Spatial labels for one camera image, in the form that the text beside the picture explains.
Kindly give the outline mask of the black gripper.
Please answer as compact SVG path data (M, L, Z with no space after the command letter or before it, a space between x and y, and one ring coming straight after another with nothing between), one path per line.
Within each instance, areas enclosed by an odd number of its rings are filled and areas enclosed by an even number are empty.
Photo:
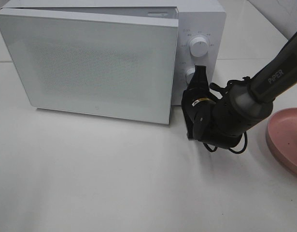
M182 97L182 110L189 140L202 141L211 120L211 110L217 97L209 90L206 67L195 66L195 72Z

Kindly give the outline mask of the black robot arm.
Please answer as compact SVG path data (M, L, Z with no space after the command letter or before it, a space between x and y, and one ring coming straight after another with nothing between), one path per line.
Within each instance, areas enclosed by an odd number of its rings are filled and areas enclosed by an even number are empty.
M276 97L297 83L297 32L277 56L254 77L229 80L226 87L209 83L205 66L195 72L183 92L182 111L187 138L207 150L232 150L247 131L266 119Z

